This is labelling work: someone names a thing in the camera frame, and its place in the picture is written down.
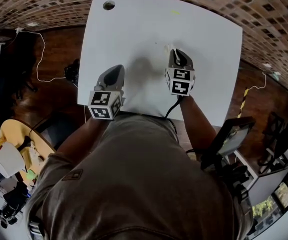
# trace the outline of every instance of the brown shirt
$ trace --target brown shirt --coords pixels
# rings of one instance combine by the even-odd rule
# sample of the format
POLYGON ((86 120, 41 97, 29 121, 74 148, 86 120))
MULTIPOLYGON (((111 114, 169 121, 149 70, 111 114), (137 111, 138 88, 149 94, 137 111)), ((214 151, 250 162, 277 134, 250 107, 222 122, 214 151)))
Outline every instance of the brown shirt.
POLYGON ((27 207, 49 239, 231 240, 233 201, 200 169, 166 125, 131 116, 110 123, 100 144, 73 167, 51 155, 27 207))

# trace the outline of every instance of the desk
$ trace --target desk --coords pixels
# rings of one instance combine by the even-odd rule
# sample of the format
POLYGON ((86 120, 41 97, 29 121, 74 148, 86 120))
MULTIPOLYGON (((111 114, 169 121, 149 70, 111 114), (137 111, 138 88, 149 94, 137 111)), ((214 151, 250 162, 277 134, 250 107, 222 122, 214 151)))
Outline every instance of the desk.
MULTIPOLYGON (((31 131, 30 133, 30 131, 31 128, 23 122, 9 119, 4 121, 1 126, 0 137, 5 137, 8 142, 18 148, 24 142, 25 136, 30 136, 30 138, 35 143, 36 150, 38 151, 40 156, 42 156, 46 160, 49 154, 54 153, 55 150, 37 132, 31 131)), ((24 157, 29 156, 29 148, 24 148, 21 153, 24 157)), ((42 168, 38 164, 32 164, 32 166, 27 169, 31 169, 36 174, 39 174, 42 168)), ((20 174, 23 177, 24 183, 26 185, 29 185, 31 181, 27 179, 27 173, 24 171, 20 171, 20 174)))
POLYGON ((234 154, 247 166, 248 172, 253 177, 253 180, 245 186, 248 190, 249 200, 252 206, 265 201, 282 182, 288 172, 288 167, 286 167, 281 170, 258 174, 239 151, 236 150, 234 154))
MULTIPOLYGON (((193 60, 191 95, 213 126, 222 126, 238 71, 242 28, 211 11, 180 0, 93 0, 80 60, 78 104, 87 105, 101 73, 125 67, 122 111, 165 116, 177 101, 165 80, 167 47, 193 60), (115 7, 105 10, 103 4, 115 7)), ((183 120, 180 107, 169 115, 183 120)))

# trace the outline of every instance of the floor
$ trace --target floor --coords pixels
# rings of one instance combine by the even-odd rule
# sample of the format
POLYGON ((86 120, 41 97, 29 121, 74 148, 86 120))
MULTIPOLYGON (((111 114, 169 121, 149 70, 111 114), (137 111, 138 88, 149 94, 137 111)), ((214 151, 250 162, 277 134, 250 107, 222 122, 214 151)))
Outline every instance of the floor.
MULTIPOLYGON (((75 27, 60 30, 50 30, 43 33, 46 42, 43 61, 39 66, 38 77, 40 80, 51 80, 54 77, 63 77, 64 68, 74 59, 80 57, 84 27, 75 27)), ((35 53, 37 60, 41 57, 43 43, 37 39, 35 53)), ((236 117, 243 99, 245 87, 253 85, 263 86, 264 75, 254 68, 244 65, 237 75, 236 85, 227 119, 236 117)), ((38 88, 36 93, 23 89, 23 99, 17 101, 15 107, 16 118, 35 126, 40 120, 47 117, 53 111, 63 111, 71 115, 78 124, 84 122, 84 108, 77 105, 77 88, 66 79, 55 79, 51 82, 37 80, 36 68, 32 73, 32 82, 38 88)), ((266 126, 270 112, 276 112, 284 119, 288 119, 288 91, 271 78, 267 77, 266 87, 249 91, 243 116, 252 116, 256 124, 242 147, 239 149, 247 159, 256 164, 258 158, 265 154, 262 144, 262 131, 266 126)), ((90 113, 86 109, 86 118, 90 113)), ((185 132, 183 122, 176 122, 180 143, 184 149, 189 149, 190 144, 185 132)))

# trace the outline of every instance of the electronic device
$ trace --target electronic device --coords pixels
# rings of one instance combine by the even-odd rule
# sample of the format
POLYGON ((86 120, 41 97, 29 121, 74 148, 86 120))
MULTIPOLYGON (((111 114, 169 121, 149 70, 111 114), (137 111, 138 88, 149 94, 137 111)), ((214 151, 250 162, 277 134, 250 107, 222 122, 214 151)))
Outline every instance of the electronic device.
POLYGON ((192 59, 183 51, 172 49, 166 68, 166 83, 173 95, 189 96, 195 83, 192 59))
POLYGON ((102 73, 90 92, 88 108, 95 119, 113 120, 123 105, 125 69, 116 65, 102 73))

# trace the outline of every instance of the white cable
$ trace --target white cable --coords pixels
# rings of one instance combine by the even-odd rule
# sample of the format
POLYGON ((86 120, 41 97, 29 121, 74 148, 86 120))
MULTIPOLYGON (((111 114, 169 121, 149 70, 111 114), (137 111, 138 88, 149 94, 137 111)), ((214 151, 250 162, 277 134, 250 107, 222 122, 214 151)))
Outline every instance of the white cable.
POLYGON ((36 67, 36 72, 37 72, 37 79, 38 79, 38 81, 49 83, 49 82, 51 82, 52 80, 55 80, 55 79, 65 79, 65 77, 55 77, 55 78, 53 78, 53 79, 51 79, 51 80, 40 80, 40 79, 39 79, 39 77, 38 77, 38 66, 39 66, 40 62, 42 62, 42 60, 43 60, 43 55, 44 55, 44 51, 45 51, 45 48, 46 48, 45 40, 44 40, 42 34, 40 34, 40 33, 30 32, 30 31, 23 31, 23 32, 32 33, 32 34, 38 34, 38 35, 41 36, 41 38, 42 38, 42 40, 43 40, 43 42, 44 42, 44 48, 43 48, 43 52, 42 52, 42 57, 41 57, 40 61, 39 61, 38 64, 37 64, 37 67, 36 67))
POLYGON ((248 90, 252 89, 252 88, 256 88, 256 89, 262 89, 262 88, 265 88, 266 87, 266 74, 262 73, 264 76, 265 76, 265 83, 264 83, 264 86, 262 87, 257 87, 257 86, 252 86, 251 88, 249 88, 248 90))

